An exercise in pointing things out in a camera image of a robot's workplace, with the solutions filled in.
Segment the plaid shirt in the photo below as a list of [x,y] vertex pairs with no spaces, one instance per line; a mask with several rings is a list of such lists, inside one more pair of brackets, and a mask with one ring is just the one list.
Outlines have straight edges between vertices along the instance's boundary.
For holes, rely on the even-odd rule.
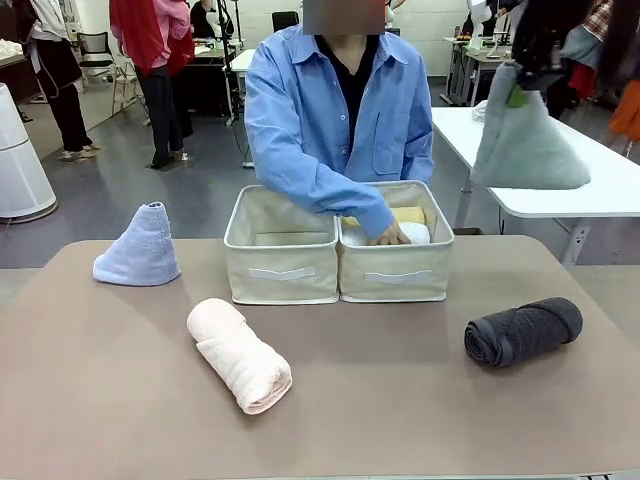
[[604,42],[609,30],[612,4],[613,0],[595,0],[591,14],[582,24],[589,33],[598,37],[601,42]]

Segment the white wall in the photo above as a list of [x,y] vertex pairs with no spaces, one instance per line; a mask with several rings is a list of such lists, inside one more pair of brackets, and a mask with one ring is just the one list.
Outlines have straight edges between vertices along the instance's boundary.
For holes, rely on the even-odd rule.
[[[108,0],[71,0],[81,31],[99,33],[109,30]],[[227,0],[235,24],[235,3]],[[240,0],[240,26],[246,46],[255,47],[273,33],[271,12],[298,10],[300,0]],[[420,51],[429,75],[446,75],[451,56],[451,44],[442,37],[453,35],[456,25],[462,25],[467,15],[466,0],[407,0],[396,10],[395,27],[402,37]]]

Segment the black pole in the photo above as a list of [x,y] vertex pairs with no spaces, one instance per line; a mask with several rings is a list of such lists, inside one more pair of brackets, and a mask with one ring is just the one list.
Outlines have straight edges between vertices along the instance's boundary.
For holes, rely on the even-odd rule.
[[238,0],[233,0],[236,4],[236,25],[238,26],[238,41],[240,42],[240,47],[244,49],[244,40],[242,40],[242,31],[240,30],[240,12],[238,11]]
[[229,41],[227,40],[227,21],[224,16],[224,12],[222,11],[222,2],[224,0],[218,0],[218,18],[220,21],[220,28],[222,30],[222,47],[224,49],[224,64],[225,64],[225,76],[227,77],[227,82],[229,84],[230,89],[230,97],[231,97],[231,105],[229,105],[229,118],[238,118],[236,115],[238,112],[236,111],[236,104],[234,102],[234,95],[231,91],[231,61],[229,60]]

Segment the beige fabric bin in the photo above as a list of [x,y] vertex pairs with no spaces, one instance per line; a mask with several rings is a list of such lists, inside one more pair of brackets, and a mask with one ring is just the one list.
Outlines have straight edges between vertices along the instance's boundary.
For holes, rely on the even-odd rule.
[[264,187],[244,188],[224,236],[233,301],[334,303],[338,220],[309,213]]
[[344,245],[340,222],[340,292],[356,303],[431,302],[447,296],[454,235],[433,195],[422,182],[372,184],[392,207],[424,210],[430,245],[353,247]]

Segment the white cylinder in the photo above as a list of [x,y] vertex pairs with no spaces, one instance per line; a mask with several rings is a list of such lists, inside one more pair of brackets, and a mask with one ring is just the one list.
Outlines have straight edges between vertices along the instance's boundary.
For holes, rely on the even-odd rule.
[[4,84],[0,125],[0,218],[19,219],[47,210],[56,196]]

